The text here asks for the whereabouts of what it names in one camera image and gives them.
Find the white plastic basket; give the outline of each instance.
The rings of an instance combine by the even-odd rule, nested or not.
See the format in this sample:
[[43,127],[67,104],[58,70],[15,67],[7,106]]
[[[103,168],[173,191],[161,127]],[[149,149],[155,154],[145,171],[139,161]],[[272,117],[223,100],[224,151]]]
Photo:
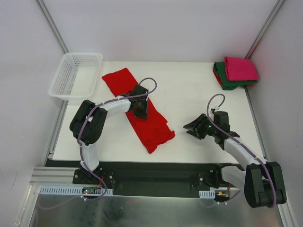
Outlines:
[[95,89],[103,56],[100,53],[66,53],[53,77],[48,94],[62,100],[84,100]]

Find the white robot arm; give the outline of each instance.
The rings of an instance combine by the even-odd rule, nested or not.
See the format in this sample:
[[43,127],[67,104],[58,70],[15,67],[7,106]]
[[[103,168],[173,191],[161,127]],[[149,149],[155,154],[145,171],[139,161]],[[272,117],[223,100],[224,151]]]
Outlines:
[[[117,96],[117,101],[109,102],[98,108],[96,108],[95,103],[89,100],[82,102],[70,124],[70,130],[76,139],[79,139],[79,134],[81,134],[81,166],[84,169],[94,171],[99,165],[96,142],[101,136],[103,126],[107,118],[116,114],[126,113],[131,110],[134,111],[134,115],[136,117],[147,118],[148,100],[147,95],[144,95],[147,93],[148,90],[146,88],[136,85],[132,91],[128,92],[128,94]],[[86,123],[82,133],[80,133],[88,114],[93,108],[95,108],[94,112]]]
[[[224,150],[231,154],[243,167],[246,169],[246,166],[250,164],[259,165],[260,163],[249,154],[244,147],[239,145],[237,142],[228,138],[224,142]],[[259,157],[264,164],[266,164],[266,160],[263,157]],[[231,183],[232,185],[239,188],[241,191],[244,191],[245,184],[245,171],[240,170],[236,166],[226,166],[222,168],[222,179],[226,182]]]

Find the stack of folded towels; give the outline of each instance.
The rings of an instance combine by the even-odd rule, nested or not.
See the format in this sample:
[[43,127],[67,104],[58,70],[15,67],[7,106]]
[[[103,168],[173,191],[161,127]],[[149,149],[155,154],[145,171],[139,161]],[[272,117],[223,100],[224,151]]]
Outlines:
[[223,90],[234,90],[238,86],[251,87],[259,79],[249,59],[225,57],[224,61],[214,63],[213,71]]

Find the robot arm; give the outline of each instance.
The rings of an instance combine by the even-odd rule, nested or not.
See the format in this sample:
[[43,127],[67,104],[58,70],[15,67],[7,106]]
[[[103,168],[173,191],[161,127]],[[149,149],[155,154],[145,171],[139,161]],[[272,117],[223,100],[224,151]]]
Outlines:
[[[141,95],[147,92],[148,90],[144,87],[136,85],[136,87],[132,91],[129,91],[128,94],[122,94],[117,96],[117,98]],[[142,96],[139,98],[129,98],[110,102],[102,107],[98,107],[94,111],[89,121],[85,125],[81,136],[83,160],[85,160],[87,167],[91,171],[94,171],[99,165],[96,142],[101,136],[105,120],[116,114],[126,113],[131,110],[134,111],[134,115],[136,117],[147,118],[147,105],[147,96]],[[79,136],[80,130],[88,114],[95,106],[95,103],[85,100],[78,109],[70,124],[70,130],[76,139]],[[83,160],[81,161],[81,166],[86,169],[83,164]]]
[[[214,123],[232,137],[237,137],[241,143],[240,136],[230,131],[228,113],[223,111],[215,112]],[[214,137],[215,143],[222,150],[231,154],[244,169],[240,170],[233,164],[220,164],[207,176],[205,183],[212,187],[219,187],[218,182],[229,182],[240,190],[248,204],[255,208],[261,206],[270,206],[273,202],[273,191],[267,179],[265,171],[251,154],[243,146],[235,142],[232,138],[215,128],[208,120],[205,114],[200,115],[196,120],[184,126],[187,133],[198,139],[204,139],[206,135]],[[258,157],[263,162],[273,181],[276,193],[276,203],[283,204],[286,202],[286,192],[281,166],[277,162],[268,162],[263,157]]]

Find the green towel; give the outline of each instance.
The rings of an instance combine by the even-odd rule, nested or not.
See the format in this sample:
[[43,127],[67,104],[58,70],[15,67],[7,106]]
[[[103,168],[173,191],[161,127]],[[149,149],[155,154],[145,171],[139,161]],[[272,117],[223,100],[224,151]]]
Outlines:
[[223,61],[214,63],[214,71],[220,77],[223,90],[234,90],[238,86],[246,88],[248,85],[257,83],[257,80],[229,81],[225,73],[225,63]]

